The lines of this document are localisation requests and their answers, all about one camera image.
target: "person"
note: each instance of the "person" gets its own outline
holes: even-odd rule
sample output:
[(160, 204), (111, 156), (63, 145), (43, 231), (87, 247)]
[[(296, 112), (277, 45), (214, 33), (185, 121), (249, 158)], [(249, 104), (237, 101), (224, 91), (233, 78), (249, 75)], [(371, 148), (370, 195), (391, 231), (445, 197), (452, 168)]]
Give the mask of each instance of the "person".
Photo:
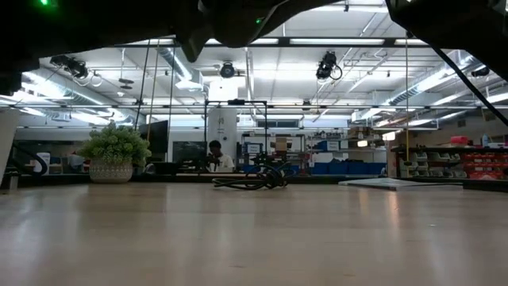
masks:
[(233, 163), (233, 159), (231, 159), (230, 155), (223, 154), (221, 151), (221, 142), (217, 140), (213, 140), (208, 144), (211, 152), (211, 163), (210, 163), (210, 171), (211, 172), (220, 172), (219, 168), (234, 168), (235, 165)]

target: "potted plant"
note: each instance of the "potted plant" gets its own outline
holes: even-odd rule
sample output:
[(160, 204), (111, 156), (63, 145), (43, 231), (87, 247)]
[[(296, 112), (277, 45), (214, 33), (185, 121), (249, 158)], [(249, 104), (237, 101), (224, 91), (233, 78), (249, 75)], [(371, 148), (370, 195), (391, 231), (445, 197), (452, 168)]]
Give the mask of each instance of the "potted plant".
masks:
[(116, 127), (111, 122), (100, 132), (90, 132), (80, 156), (90, 158), (90, 178), (95, 183), (126, 183), (133, 175), (133, 164), (144, 166), (148, 141), (141, 139), (132, 127)]

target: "blue bin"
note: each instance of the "blue bin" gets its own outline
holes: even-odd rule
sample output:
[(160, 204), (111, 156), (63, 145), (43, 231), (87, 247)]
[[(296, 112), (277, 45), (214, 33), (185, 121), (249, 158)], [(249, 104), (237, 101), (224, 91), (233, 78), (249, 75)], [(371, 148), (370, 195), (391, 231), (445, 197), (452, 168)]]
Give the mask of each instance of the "blue bin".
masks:
[(348, 162), (349, 175), (367, 175), (368, 165), (364, 162)]
[(386, 166), (386, 163), (369, 163), (368, 173), (370, 175), (381, 175), (381, 170), (383, 170)]
[(348, 162), (330, 163), (329, 173), (333, 175), (345, 175), (348, 173)]
[(314, 163), (314, 167), (310, 169), (313, 175), (329, 174), (329, 163)]

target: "wooden table surface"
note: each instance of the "wooden table surface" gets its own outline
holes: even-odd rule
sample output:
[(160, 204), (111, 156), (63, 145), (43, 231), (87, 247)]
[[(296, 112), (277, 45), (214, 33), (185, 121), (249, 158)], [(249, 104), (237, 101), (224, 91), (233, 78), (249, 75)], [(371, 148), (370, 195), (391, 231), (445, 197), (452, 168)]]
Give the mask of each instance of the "wooden table surface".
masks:
[(0, 285), (506, 285), (506, 206), (446, 187), (36, 187), (0, 196)]

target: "black metal frame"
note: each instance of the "black metal frame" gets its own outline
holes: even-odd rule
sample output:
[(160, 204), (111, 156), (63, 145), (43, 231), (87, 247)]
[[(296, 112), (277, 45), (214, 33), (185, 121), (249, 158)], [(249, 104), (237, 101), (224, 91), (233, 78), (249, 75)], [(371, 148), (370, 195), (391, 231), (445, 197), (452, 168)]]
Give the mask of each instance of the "black metal frame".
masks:
[(204, 130), (204, 133), (205, 133), (205, 156), (207, 156), (208, 154), (208, 138), (207, 138), (207, 133), (208, 133), (208, 125), (207, 125), (207, 122), (206, 122), (206, 119), (208, 117), (208, 105), (210, 103), (218, 103), (218, 105), (216, 106), (217, 108), (221, 108), (221, 103), (226, 103), (227, 105), (231, 105), (231, 106), (244, 106), (245, 104), (247, 103), (251, 103), (252, 105), (255, 105), (256, 103), (261, 103), (264, 105), (264, 152), (265, 154), (268, 155), (268, 102), (266, 100), (251, 100), (251, 101), (247, 101), (247, 100), (240, 100), (240, 101), (236, 101), (236, 100), (229, 100), (229, 101), (223, 101), (223, 100), (205, 100), (205, 109), (204, 109), (204, 120), (205, 120), (205, 128), (203, 129)]

